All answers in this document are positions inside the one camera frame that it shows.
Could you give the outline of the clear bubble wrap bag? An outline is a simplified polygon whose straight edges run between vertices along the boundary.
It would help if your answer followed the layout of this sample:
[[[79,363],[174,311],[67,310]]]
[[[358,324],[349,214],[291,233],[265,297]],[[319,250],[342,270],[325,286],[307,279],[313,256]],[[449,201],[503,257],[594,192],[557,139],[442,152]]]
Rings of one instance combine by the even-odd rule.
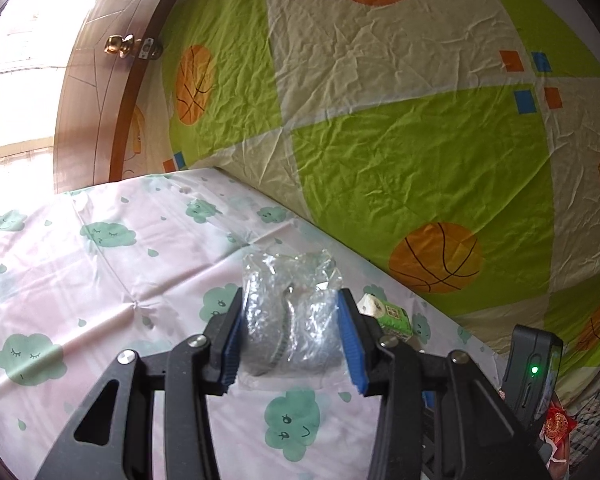
[[[341,274],[326,250],[244,258],[242,365],[252,377],[320,377],[338,370]]]

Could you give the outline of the small green white box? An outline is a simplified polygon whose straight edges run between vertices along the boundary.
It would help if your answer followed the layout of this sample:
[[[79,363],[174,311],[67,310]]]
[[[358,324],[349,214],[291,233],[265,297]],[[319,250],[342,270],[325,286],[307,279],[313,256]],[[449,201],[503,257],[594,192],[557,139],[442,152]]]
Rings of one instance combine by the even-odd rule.
[[[382,330],[404,340],[413,336],[413,329],[407,313],[401,307],[390,304],[372,294],[365,294],[358,300],[358,312],[376,318]]]

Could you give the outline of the black device with green LED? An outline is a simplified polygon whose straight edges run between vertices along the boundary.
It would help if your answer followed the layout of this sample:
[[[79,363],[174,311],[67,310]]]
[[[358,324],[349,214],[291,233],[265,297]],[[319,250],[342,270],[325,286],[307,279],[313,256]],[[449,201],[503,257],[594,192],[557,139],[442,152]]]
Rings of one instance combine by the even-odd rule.
[[[532,436],[542,429],[553,399],[564,342],[555,334],[517,324],[502,383],[505,403]]]

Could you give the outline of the red embroidered satin pouch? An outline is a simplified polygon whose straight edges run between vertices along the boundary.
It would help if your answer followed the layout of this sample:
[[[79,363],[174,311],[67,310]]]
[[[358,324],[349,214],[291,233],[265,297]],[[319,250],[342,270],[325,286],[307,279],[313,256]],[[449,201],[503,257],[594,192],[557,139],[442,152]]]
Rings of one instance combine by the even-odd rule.
[[[569,476],[570,434],[577,427],[554,394],[540,432],[540,456],[554,480],[567,479]]]

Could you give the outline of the plaid fabric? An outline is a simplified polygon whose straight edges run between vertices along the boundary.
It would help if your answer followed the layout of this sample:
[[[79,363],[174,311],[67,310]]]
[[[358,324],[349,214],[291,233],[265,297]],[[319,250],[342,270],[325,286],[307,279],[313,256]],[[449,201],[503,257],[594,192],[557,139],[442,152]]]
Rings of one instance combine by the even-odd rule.
[[[570,405],[577,427],[570,434],[569,472],[577,471],[600,440],[600,374]]]

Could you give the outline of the green cream basketball bedsheet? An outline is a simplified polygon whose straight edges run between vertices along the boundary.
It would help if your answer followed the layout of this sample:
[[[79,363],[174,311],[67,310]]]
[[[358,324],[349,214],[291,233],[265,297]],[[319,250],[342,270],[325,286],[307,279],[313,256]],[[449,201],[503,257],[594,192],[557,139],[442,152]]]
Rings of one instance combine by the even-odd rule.
[[[600,60],[543,0],[178,0],[125,177],[218,167],[497,352],[600,372]]]

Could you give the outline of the wooden door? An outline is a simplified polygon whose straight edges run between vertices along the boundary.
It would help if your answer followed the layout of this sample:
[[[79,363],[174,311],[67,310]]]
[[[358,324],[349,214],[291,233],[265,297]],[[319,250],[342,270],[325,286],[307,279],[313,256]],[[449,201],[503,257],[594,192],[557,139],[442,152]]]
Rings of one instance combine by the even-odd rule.
[[[176,0],[96,0],[66,67],[54,136],[58,193],[122,179],[133,110],[155,60],[104,52],[111,35],[159,39]]]

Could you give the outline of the brass door knob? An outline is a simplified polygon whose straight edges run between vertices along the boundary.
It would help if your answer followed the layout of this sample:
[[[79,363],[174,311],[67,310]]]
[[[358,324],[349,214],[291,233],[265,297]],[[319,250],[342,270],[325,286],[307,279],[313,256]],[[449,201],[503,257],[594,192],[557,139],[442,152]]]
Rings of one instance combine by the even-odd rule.
[[[133,34],[111,35],[105,42],[104,52],[119,58],[134,56],[140,60],[156,60],[162,55],[163,47],[158,39],[152,37],[136,38]]]

